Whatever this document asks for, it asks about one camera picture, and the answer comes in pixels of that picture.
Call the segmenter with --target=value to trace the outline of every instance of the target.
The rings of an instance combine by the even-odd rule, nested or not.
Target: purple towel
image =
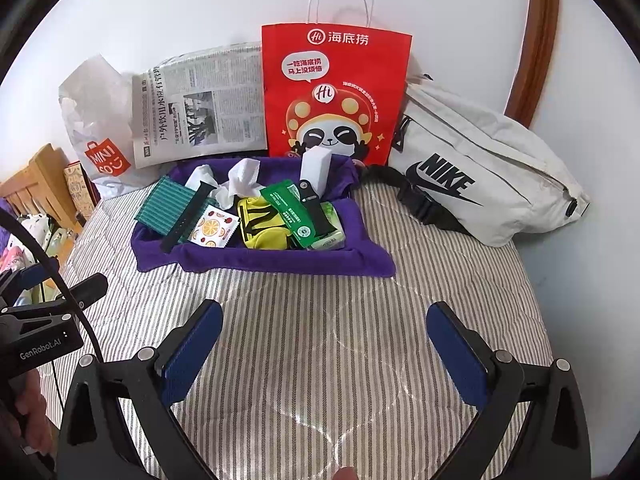
[[[180,162],[169,176],[185,184],[194,168],[209,164],[215,179],[226,182],[229,170],[239,158],[199,158]],[[258,182],[264,186],[287,178],[300,177],[300,158],[258,158]],[[192,243],[176,245],[171,253],[160,250],[161,235],[138,222],[131,235],[131,248],[138,262],[138,270],[148,270],[168,264],[180,264],[187,272],[209,269],[258,270],[263,272],[293,272],[295,274],[342,274],[345,276],[393,276],[396,266],[391,256],[373,243],[367,235],[360,208],[349,197],[358,174],[350,158],[332,156],[329,180],[322,200],[331,202],[340,217],[346,246],[336,251],[270,251],[247,249],[239,235],[239,228],[224,248],[201,247]]]

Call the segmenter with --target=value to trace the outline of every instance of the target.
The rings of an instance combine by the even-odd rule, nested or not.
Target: finger
[[[343,467],[335,473],[334,480],[358,480],[358,475],[351,467]]]
[[[11,415],[11,413],[4,412],[2,414],[2,418],[4,418],[4,421],[9,428],[9,432],[14,436],[14,438],[20,438],[22,431],[20,430],[20,424],[15,420],[15,417]]]
[[[26,374],[24,390],[15,401],[15,409],[22,415],[31,412],[40,397],[40,374],[37,370],[29,370]]]
[[[24,432],[24,439],[33,449],[40,450],[43,439],[49,433],[49,423],[47,422],[47,401],[40,396],[36,405],[32,406],[27,429]]]
[[[53,438],[51,436],[51,427],[47,421],[46,427],[44,427],[42,434],[40,435],[40,441],[38,446],[34,449],[37,449],[43,455],[49,454],[51,452],[51,447],[53,446]]]

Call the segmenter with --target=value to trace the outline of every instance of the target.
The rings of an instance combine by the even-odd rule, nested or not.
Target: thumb
[[[343,467],[338,469],[333,480],[358,480],[358,475],[351,467]]]

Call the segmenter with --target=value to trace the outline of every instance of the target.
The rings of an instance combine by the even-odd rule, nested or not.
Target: white wall
[[[532,129],[592,199],[578,223],[517,245],[554,355],[577,375],[600,475],[640,430],[640,63],[592,0],[561,0]]]
[[[373,25],[414,35],[414,68],[492,107],[506,104],[528,0],[376,0]],[[360,0],[323,0],[321,20],[361,24]],[[230,42],[265,23],[306,19],[306,0],[61,0],[0,86],[0,180],[46,142],[75,156],[58,86],[101,53],[121,72]]]

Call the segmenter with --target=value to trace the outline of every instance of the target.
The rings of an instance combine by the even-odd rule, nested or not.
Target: green packet
[[[340,219],[329,202],[321,203],[322,211],[335,231],[327,236],[316,235],[314,223],[300,203],[298,189],[290,180],[265,187],[260,191],[263,198],[277,209],[297,243],[303,249],[330,250],[344,246],[344,231]]]

